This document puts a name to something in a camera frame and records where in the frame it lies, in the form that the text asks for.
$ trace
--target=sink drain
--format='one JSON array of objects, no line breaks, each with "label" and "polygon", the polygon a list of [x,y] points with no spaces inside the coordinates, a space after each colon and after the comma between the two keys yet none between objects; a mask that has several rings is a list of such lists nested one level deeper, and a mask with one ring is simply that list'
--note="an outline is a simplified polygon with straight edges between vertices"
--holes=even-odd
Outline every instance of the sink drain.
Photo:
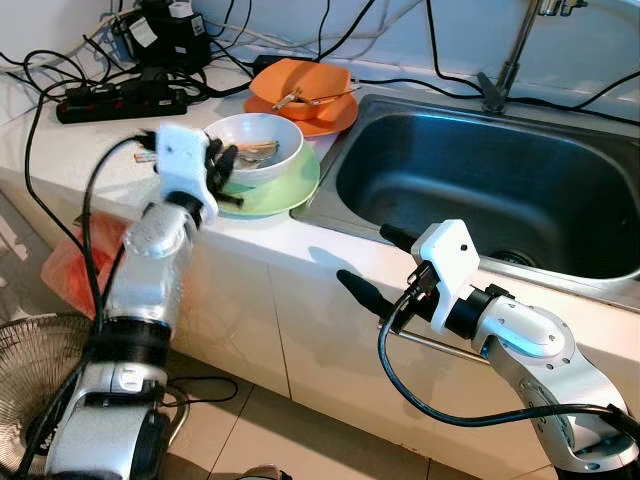
[{"label": "sink drain", "polygon": [[525,267],[536,267],[536,262],[530,256],[516,250],[499,250],[489,255],[491,258],[513,263],[514,265],[524,265]]}]

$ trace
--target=stainless steel sink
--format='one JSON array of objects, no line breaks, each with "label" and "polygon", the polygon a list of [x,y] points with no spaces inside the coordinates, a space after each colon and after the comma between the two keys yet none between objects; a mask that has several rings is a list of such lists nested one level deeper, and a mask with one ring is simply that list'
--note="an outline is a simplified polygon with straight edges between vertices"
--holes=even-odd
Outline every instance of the stainless steel sink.
[{"label": "stainless steel sink", "polygon": [[636,139],[368,95],[292,216],[374,240],[461,218],[481,267],[640,311]]}]

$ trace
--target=cabinet door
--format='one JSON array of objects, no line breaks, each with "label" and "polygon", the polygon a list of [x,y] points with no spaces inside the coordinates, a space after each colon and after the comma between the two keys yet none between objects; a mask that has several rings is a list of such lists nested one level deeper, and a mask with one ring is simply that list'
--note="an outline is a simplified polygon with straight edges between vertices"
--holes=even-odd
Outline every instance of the cabinet door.
[{"label": "cabinet door", "polygon": [[288,397],[266,264],[204,242],[183,279],[174,348]]},{"label": "cabinet door", "polygon": [[[406,402],[379,364],[377,318],[334,271],[269,268],[293,400],[481,478],[513,478],[549,464],[527,422],[462,429]],[[404,383],[445,412],[472,416],[521,407],[488,366],[395,336],[388,353]]]}]

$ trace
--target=white wall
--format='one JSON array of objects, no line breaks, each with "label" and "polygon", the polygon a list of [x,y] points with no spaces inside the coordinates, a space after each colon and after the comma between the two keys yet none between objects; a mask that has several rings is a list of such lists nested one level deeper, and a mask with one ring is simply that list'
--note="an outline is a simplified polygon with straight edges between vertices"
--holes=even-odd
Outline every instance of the white wall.
[{"label": "white wall", "polygon": [[[117,0],[19,0],[3,2],[0,20],[0,50],[9,58],[21,61],[36,49],[68,51],[82,41],[83,33],[94,30],[101,18],[115,11]],[[90,48],[74,57],[87,74],[103,69],[103,59]],[[42,85],[50,79],[38,76]],[[0,125],[31,108],[38,95],[31,87],[0,75]]]},{"label": "white wall", "polygon": [[[242,25],[249,0],[236,0],[230,23]],[[389,16],[410,0],[390,0]],[[194,0],[197,11],[221,21],[228,0]],[[334,0],[325,33],[344,32],[366,0]],[[449,73],[475,75],[483,70],[496,76],[513,44],[528,0],[432,0],[441,69]],[[356,30],[375,31],[384,11],[378,0]],[[249,29],[303,40],[317,33],[325,0],[254,0]],[[225,32],[231,39],[234,32]],[[323,42],[326,49],[333,41]],[[358,53],[366,40],[347,42],[338,56]],[[587,8],[570,17],[536,18],[521,58],[519,82],[558,89],[595,92],[639,68],[640,1],[590,0]],[[421,2],[385,33],[360,58],[402,67],[431,68],[427,41],[426,8]],[[631,82],[615,91],[616,96],[640,95],[640,83]]]}]

